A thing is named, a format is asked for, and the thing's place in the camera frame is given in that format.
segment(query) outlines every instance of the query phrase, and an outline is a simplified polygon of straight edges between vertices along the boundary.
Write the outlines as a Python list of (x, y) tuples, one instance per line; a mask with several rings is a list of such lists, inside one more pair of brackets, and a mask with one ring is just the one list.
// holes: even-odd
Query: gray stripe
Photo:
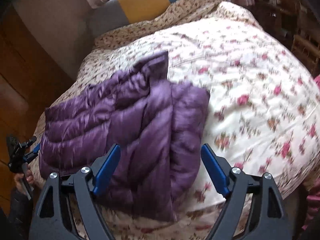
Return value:
[(103, 33), (129, 25), (118, 0), (110, 0), (105, 5), (93, 10), (87, 20), (94, 38)]

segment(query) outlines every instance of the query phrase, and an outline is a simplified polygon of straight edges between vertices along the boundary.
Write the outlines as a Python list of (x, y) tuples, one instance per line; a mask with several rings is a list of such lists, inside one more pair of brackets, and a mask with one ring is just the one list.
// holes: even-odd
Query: quilted jacket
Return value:
[(40, 172), (67, 175), (117, 143), (121, 159), (98, 201), (115, 210), (175, 220), (177, 199), (193, 184), (209, 93), (167, 80), (168, 52), (138, 61), (45, 111)]

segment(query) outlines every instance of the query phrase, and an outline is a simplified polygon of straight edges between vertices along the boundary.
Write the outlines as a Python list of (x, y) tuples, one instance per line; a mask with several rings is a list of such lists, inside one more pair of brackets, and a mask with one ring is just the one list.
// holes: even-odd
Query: black metal frame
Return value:
[(9, 170), (13, 173), (24, 173), (24, 177), (20, 179), (21, 186), (26, 193), (28, 200), (33, 198), (33, 187), (26, 180), (28, 171), (28, 163), (31, 163), (37, 156), (40, 145), (37, 145), (33, 151), (26, 153), (26, 150), (37, 140), (36, 136), (32, 136), (27, 142), (20, 143), (18, 138), (13, 135), (6, 137), (7, 149), (9, 154)]
[[(105, 165), (110, 156), (116, 156), (111, 167)], [(290, 225), (282, 198), (269, 173), (262, 177), (245, 174), (231, 168), (228, 162), (217, 157), (208, 144), (201, 150), (201, 157), (218, 192), (226, 203), (207, 240), (290, 240)], [(100, 209), (94, 204), (94, 192), (100, 169), (115, 170), (120, 158), (120, 148), (113, 145), (106, 156), (96, 159), (90, 169), (86, 167), (62, 181), (52, 173), (42, 190), (31, 223), (30, 240), (80, 240), (76, 231), (68, 193), (76, 194), (79, 211), (90, 240), (114, 240), (105, 224)], [(242, 234), (233, 236), (238, 225), (246, 194), (252, 193), (252, 205), (247, 225)]]

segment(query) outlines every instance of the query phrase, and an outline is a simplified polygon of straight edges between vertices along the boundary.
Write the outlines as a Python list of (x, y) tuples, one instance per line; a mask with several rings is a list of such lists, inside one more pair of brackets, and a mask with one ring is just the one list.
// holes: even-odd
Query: yellow stripe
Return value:
[(170, 5), (169, 0), (118, 0), (129, 23), (152, 20)]

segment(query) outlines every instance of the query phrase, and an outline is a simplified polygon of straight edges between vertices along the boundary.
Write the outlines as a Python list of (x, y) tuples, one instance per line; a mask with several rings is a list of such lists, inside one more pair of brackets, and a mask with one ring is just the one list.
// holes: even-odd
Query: wooden cabinet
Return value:
[(44, 109), (72, 83), (14, 8), (9, 8), (0, 22), (0, 205), (5, 212), (13, 187), (6, 166), (6, 135), (14, 134), (20, 140), (30, 138)]
[(256, 1), (249, 10), (257, 19), (261, 27), (276, 38), (288, 49), (291, 49), (293, 42), (293, 33), (297, 27), (297, 16), (281, 7), (274, 7), (264, 1)]

